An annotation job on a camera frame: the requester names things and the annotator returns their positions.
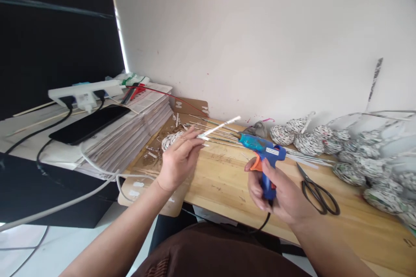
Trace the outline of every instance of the blue glue gun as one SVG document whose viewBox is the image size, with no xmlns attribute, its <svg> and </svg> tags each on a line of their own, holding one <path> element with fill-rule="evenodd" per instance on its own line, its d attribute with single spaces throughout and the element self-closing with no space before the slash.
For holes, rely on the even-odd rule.
<svg viewBox="0 0 416 277">
<path fill-rule="evenodd" d="M 239 141 L 245 148 L 254 151 L 257 154 L 257 159 L 250 170 L 263 172 L 261 162 L 264 158 L 270 162 L 270 165 L 275 168 L 276 161 L 283 161 L 286 158 L 286 149 L 280 145 L 274 145 L 272 142 L 254 135 L 244 133 L 233 133 L 239 138 Z M 263 173 L 261 188 L 266 200 L 273 200 L 276 197 L 276 186 Z"/>
</svg>

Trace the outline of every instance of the scissors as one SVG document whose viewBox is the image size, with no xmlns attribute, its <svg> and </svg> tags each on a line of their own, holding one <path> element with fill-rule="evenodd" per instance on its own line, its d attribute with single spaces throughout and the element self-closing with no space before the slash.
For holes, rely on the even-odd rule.
<svg viewBox="0 0 416 277">
<path fill-rule="evenodd" d="M 308 195 L 306 194 L 306 188 L 308 188 L 322 208 L 322 210 L 320 210 L 313 205 L 320 214 L 327 214 L 329 212 L 333 215 L 339 215 L 341 211 L 339 209 L 339 205 L 337 201 L 335 200 L 335 198 L 325 188 L 319 186 L 318 184 L 315 184 L 315 182 L 309 178 L 309 176 L 305 173 L 305 171 L 301 168 L 301 166 L 297 162 L 296 162 L 296 165 L 298 166 L 299 172 L 303 176 L 303 179 L 304 179 L 302 181 L 302 192 L 305 195 L 306 199 L 313 205 L 311 200 L 308 198 Z M 331 199 L 332 203 L 335 206 L 335 211 L 332 210 L 331 207 L 326 203 L 321 192 L 324 192 Z"/>
</svg>

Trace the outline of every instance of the black power cord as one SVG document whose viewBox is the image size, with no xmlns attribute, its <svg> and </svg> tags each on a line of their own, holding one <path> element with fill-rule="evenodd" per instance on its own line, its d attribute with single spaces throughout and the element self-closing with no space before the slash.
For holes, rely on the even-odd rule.
<svg viewBox="0 0 416 277">
<path fill-rule="evenodd" d="M 222 225 L 222 224 L 215 223 L 215 222 L 210 221 L 209 219 L 206 219 L 206 218 L 204 218 L 204 217 L 202 217 L 202 216 L 198 216 L 198 215 L 196 215 L 196 214 L 194 214 L 194 213 L 192 213 L 192 212 L 190 212 L 190 211 L 188 211 L 188 210 L 186 210 L 186 209 L 184 209 L 184 208 L 182 208 L 182 210 L 183 210 L 183 211 L 185 211 L 186 213 L 188 213 L 188 214 L 190 214 L 190 215 L 194 216 L 194 217 L 197 217 L 197 218 L 203 219 L 203 220 L 204 220 L 204 221 L 206 221 L 207 223 L 210 223 L 210 224 L 213 224 L 213 225 L 215 225 L 215 226 L 218 226 L 218 227 L 220 227 L 220 228 L 224 229 L 225 231 L 227 231 L 227 232 L 231 232 L 231 233 L 233 233 L 233 234 L 243 234 L 243 235 L 253 235 L 253 234 L 256 234 L 256 233 L 260 232 L 260 231 L 261 231 L 261 230 L 262 230 L 262 229 L 266 226 L 267 222 L 268 222 L 268 221 L 269 221 L 269 219 L 270 219 L 270 213 L 268 213 L 268 214 L 267 214 L 267 217 L 266 217 L 266 220 L 264 221 L 263 225 L 262 225 L 260 228 L 255 229 L 255 230 L 252 230 L 252 231 L 244 232 L 244 231 L 242 231 L 242 230 L 240 230 L 240 229 L 237 229 L 237 228 L 232 228 L 232 227 L 229 227 L 229 226 L 224 226 L 224 225 Z"/>
<path fill-rule="evenodd" d="M 99 90 L 99 91 L 94 91 L 94 94 L 97 96 L 97 97 L 99 97 L 100 98 L 100 100 L 101 100 L 101 105 L 100 105 L 100 107 L 94 112 L 94 113 L 96 113 L 97 111 L 99 111 L 99 110 L 101 110 L 101 108 L 103 108 L 103 105 L 104 105 L 104 101 L 105 101 L 105 99 L 104 99 L 104 96 L 105 96 L 105 92 L 104 92 L 104 90 Z M 39 152 L 38 152 L 38 154 L 37 154 L 37 156 L 36 156 L 36 166 L 37 166 L 37 168 L 39 169 L 39 171 L 41 171 L 42 172 L 42 175 L 43 176 L 46 176 L 48 179 L 50 179 L 53 183 L 55 183 L 55 184 L 57 184 L 57 185 L 59 185 L 59 186 L 61 186 L 62 188 L 64 188 L 64 189 L 66 189 L 66 190 L 71 190 L 71 191 L 73 191 L 73 192 L 77 192 L 77 193 L 79 193 L 78 191 L 76 191 L 76 190 L 74 190 L 74 189 L 70 189 L 70 188 L 67 188 L 64 184 L 62 184 L 61 182 L 59 182 L 58 180 L 55 180 L 55 179 L 53 179 L 45 170 L 44 170 L 44 168 L 43 168 L 43 166 L 42 166 L 42 162 L 40 161 L 40 155 L 43 153 L 43 151 L 45 150 L 45 148 L 50 144 L 50 143 L 52 143 L 53 142 L 53 139 L 50 139 L 49 141 L 47 141 L 46 142 L 46 144 L 45 145 L 43 145 L 42 146 L 42 148 L 39 150 Z M 115 202 L 114 200 L 110 200 L 110 199 L 108 199 L 108 198 L 106 198 L 106 197 L 103 197 L 103 196 L 100 196 L 100 195 L 94 195 L 94 197 L 96 197 L 96 198 L 98 198 L 98 199 L 100 199 L 100 200 L 102 200 L 102 201 L 108 201 L 108 202 Z"/>
<path fill-rule="evenodd" d="M 35 131 L 33 133 L 30 133 L 29 135 L 25 136 L 24 138 L 22 138 L 21 140 L 19 140 L 18 142 L 16 142 L 12 147 L 10 147 L 3 155 L 3 158 L 0 161 L 0 167 L 4 170 L 6 167 L 4 165 L 4 159 L 6 158 L 6 156 L 8 154 L 10 154 L 17 146 L 19 146 L 20 144 L 22 144 L 25 140 L 31 138 L 32 136 L 35 136 L 36 134 L 43 132 L 47 129 L 53 128 L 54 126 L 57 126 L 58 124 L 64 122 L 66 119 L 68 119 L 70 117 L 70 115 L 72 114 L 72 102 L 74 101 L 74 97 L 73 96 L 68 96 L 68 97 L 61 97 L 60 100 L 62 102 L 65 103 L 65 105 L 68 107 L 69 112 L 68 114 L 62 118 L 61 120 L 59 120 L 58 122 L 51 124 L 50 126 L 47 126 L 46 128 L 40 129 L 38 131 Z"/>
</svg>

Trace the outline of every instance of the newspaper stack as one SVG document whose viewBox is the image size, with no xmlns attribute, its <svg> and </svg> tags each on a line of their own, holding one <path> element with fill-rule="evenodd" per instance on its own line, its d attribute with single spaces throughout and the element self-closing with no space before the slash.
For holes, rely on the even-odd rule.
<svg viewBox="0 0 416 277">
<path fill-rule="evenodd" d="M 172 87 L 150 84 L 150 87 L 170 93 Z M 146 90 L 127 105 L 132 111 L 107 128 L 103 137 L 98 133 L 95 144 L 84 150 L 99 168 L 108 172 L 122 173 L 139 154 L 140 150 L 173 114 L 166 95 Z M 97 171 L 83 158 L 76 171 L 108 179 L 108 174 Z"/>
<path fill-rule="evenodd" d="M 148 84 L 146 87 L 164 93 L 170 93 L 172 87 L 161 84 Z M 115 97 L 121 102 L 123 96 Z M 116 104 L 107 99 L 104 107 Z M 69 170 L 79 171 L 101 179 L 110 176 L 93 168 L 85 161 L 82 151 L 102 170 L 122 173 L 129 163 L 139 154 L 140 150 L 172 115 L 167 95 L 145 90 L 134 100 L 126 104 L 132 111 L 102 129 L 80 146 L 69 146 L 60 142 L 52 142 L 40 156 L 44 164 L 51 164 Z M 0 122 L 0 152 L 5 152 L 10 146 L 26 135 L 43 129 L 63 118 L 68 109 L 60 105 L 52 105 L 25 115 L 9 118 Z M 49 134 L 81 119 L 87 114 L 74 109 L 71 117 L 63 123 L 45 130 L 19 145 L 11 155 L 29 160 L 36 160 L 42 146 L 49 141 Z"/>
</svg>

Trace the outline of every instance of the smartphone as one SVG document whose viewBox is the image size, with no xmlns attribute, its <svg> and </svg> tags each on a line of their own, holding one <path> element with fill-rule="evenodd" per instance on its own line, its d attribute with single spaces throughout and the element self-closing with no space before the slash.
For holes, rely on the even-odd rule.
<svg viewBox="0 0 416 277">
<path fill-rule="evenodd" d="M 129 112 L 127 107 L 109 105 L 51 133 L 49 138 L 68 145 L 78 145 Z"/>
</svg>

